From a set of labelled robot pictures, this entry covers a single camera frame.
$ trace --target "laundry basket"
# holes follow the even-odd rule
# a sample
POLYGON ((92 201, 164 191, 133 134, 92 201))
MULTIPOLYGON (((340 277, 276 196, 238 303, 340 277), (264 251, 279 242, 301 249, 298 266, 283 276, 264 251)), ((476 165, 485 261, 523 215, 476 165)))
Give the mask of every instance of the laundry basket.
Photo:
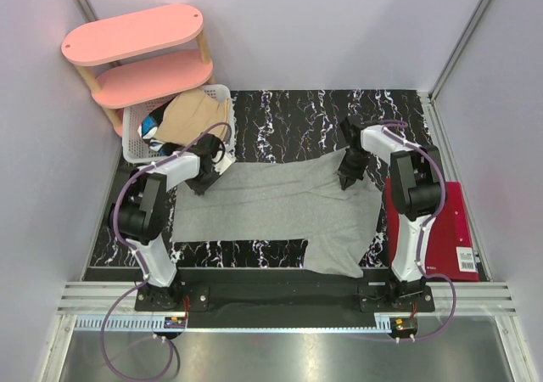
MULTIPOLYGON (((226 98, 230 98, 230 90, 224 85, 204 85, 200 87, 205 93, 218 102, 222 102, 226 98)), ((162 160, 165 156, 151 150, 147 144, 137 134, 137 129, 141 126, 143 119, 153 110, 174 98, 178 93, 163 98, 157 98, 144 102, 142 104, 134 104, 125 108, 122 119, 122 155, 126 161, 133 164, 148 163, 150 161, 162 160)), ((227 144, 227 152, 231 152, 235 146, 235 126, 234 126, 234 109, 233 105, 230 108, 230 127, 232 135, 227 144)))

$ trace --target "black marble table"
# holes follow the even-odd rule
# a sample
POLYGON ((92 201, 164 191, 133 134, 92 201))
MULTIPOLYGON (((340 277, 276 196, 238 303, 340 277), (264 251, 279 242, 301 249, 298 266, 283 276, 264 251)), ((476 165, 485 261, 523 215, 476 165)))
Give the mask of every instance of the black marble table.
MULTIPOLYGON (((238 162, 289 163, 342 149, 346 143, 339 123, 347 115, 358 116, 361 121, 407 121, 407 139, 430 143, 416 91, 239 91, 232 92, 232 99, 238 162)), ((387 166, 372 157, 367 172, 376 186, 383 189, 387 166)), ((175 190, 170 192, 167 202, 171 213, 162 236, 178 267, 303 267, 307 246, 304 239, 173 243, 175 190)), ((375 237, 361 266, 387 266, 386 250, 386 218, 382 208, 375 237)), ((101 228, 89 262, 91 270, 136 266, 124 246, 116 244, 112 231, 101 228)))

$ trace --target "beige cloth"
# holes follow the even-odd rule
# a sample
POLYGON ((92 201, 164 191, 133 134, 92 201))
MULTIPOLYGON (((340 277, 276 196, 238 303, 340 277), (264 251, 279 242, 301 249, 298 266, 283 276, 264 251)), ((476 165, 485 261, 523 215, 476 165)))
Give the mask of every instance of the beige cloth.
MULTIPOLYGON (((154 137, 161 142, 186 146, 209 126, 220 121, 228 123, 230 108, 230 98, 219 103, 201 89, 182 92, 166 108, 154 137)), ((227 127, 216 127, 210 133, 224 140, 227 127)))

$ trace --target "pink shelf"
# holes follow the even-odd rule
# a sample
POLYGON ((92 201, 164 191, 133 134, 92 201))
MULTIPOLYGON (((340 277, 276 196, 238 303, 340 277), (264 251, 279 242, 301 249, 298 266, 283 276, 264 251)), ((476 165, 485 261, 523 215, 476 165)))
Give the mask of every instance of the pink shelf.
POLYGON ((194 39, 204 19, 188 4, 169 4, 84 24, 62 42, 62 53, 75 65, 94 66, 194 39))
POLYGON ((177 51, 106 70, 97 78, 102 90, 92 97, 119 109, 199 87, 212 73, 213 64, 203 64, 198 50, 177 51))

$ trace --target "gray cloth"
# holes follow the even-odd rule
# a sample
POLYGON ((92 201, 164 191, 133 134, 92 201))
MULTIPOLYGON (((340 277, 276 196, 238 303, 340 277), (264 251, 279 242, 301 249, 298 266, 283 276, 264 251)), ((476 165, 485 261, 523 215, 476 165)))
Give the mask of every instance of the gray cloth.
POLYGON ((343 156, 236 163, 203 196, 182 184, 172 240, 307 239, 304 268, 359 278, 381 193, 369 177, 342 191, 336 171, 343 156))

